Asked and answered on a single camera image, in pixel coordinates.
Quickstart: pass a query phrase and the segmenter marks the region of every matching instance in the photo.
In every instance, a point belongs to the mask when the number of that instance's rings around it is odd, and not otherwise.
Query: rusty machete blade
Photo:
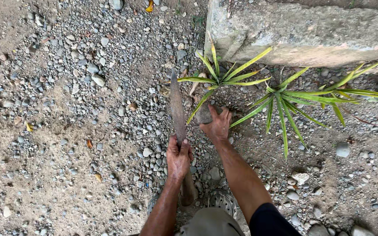
[[[180,147],[183,139],[186,138],[186,122],[183,113],[179,83],[177,82],[177,76],[174,69],[171,69],[170,107],[174,129],[176,130],[177,145]]]

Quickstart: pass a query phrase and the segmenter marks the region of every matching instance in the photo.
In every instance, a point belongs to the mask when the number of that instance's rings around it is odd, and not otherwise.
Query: forearm
[[[249,224],[250,218],[260,205],[272,202],[270,195],[253,169],[240,157],[227,139],[213,140],[213,143],[223,162],[228,186]]]
[[[161,196],[139,236],[171,236],[173,234],[180,185],[181,181],[167,179]]]

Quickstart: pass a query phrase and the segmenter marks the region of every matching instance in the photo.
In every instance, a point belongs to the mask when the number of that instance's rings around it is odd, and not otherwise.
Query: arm
[[[187,139],[183,140],[179,151],[176,135],[170,136],[166,155],[168,167],[167,181],[139,236],[173,235],[180,186],[189,169],[189,162],[193,159],[193,156]]]
[[[227,139],[231,113],[227,108],[223,108],[223,112],[218,115],[212,105],[209,105],[209,109],[213,122],[201,124],[200,127],[213,141],[223,162],[228,186],[236,197],[249,225],[250,218],[256,209],[264,203],[272,203],[272,200],[260,178],[249,164],[240,157]]]

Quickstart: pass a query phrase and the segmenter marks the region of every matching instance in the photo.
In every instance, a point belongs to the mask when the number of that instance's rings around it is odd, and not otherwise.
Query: gravel ground
[[[189,75],[206,71],[195,51],[203,52],[207,2],[154,2],[147,13],[147,3],[120,0],[0,1],[0,235],[141,230],[148,200],[161,193],[167,175],[173,129],[164,82],[171,68]],[[277,84],[296,70],[266,66],[250,80],[272,75],[270,83]],[[312,68],[289,89],[317,89],[345,73]],[[378,89],[378,76],[350,85]],[[205,93],[199,85],[190,95],[191,88],[191,82],[181,84],[187,115]],[[264,84],[226,86],[208,102],[229,107],[237,119],[264,93]],[[378,102],[345,108],[372,125],[346,115],[343,127],[331,109],[306,106],[331,129],[295,116],[310,150],[289,128],[287,159],[276,115],[269,134],[265,113],[230,131],[231,143],[303,235],[371,235],[364,228],[378,235]],[[217,153],[196,121],[187,133],[199,199],[179,207],[176,228],[205,207],[212,189],[228,189]]]

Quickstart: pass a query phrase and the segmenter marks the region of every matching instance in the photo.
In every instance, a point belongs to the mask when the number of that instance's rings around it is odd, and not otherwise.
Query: machete
[[[171,116],[173,117],[173,125],[176,130],[177,146],[181,147],[182,141],[186,138],[186,122],[183,113],[182,97],[180,95],[179,83],[174,69],[171,69],[171,83],[170,83],[170,107]],[[189,206],[194,200],[194,193],[198,193],[193,184],[192,174],[188,170],[185,179],[180,188],[180,203],[183,206]]]

